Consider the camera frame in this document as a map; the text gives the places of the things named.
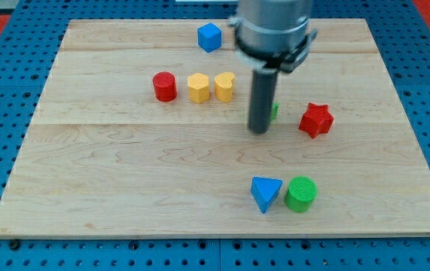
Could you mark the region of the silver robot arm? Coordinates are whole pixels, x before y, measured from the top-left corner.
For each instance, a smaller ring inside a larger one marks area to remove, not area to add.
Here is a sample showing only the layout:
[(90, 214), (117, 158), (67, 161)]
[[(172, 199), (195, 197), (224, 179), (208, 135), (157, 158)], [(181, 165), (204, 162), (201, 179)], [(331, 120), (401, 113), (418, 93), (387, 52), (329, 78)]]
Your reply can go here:
[(307, 31), (312, 7), (312, 0), (239, 0), (228, 20), (236, 50), (258, 71), (293, 72), (317, 36)]

